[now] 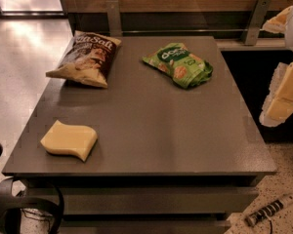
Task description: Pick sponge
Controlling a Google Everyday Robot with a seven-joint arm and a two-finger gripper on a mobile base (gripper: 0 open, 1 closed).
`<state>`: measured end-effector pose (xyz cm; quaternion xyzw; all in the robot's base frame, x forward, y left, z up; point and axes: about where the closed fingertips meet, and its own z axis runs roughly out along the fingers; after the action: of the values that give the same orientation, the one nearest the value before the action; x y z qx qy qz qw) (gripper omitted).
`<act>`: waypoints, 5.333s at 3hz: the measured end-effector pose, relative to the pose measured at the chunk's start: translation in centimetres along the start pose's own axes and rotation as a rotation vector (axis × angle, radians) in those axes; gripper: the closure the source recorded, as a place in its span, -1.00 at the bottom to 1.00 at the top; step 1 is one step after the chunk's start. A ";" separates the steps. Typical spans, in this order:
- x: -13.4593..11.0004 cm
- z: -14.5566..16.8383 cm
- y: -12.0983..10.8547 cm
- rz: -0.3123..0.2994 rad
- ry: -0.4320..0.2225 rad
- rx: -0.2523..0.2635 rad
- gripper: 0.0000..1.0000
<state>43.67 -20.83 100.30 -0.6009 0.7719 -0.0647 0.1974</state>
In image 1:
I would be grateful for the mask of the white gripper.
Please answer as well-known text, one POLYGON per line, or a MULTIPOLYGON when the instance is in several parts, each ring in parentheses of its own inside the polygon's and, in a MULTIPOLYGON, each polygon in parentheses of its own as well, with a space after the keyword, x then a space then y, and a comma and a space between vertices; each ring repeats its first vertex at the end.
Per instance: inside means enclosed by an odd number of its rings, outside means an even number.
MULTIPOLYGON (((285 32, 285 46, 293 52, 293 7, 289 6, 268 19, 262 29, 270 33, 285 32)), ((263 126, 277 127, 293 114, 293 62, 280 62, 274 70, 272 80, 260 114, 263 126)))

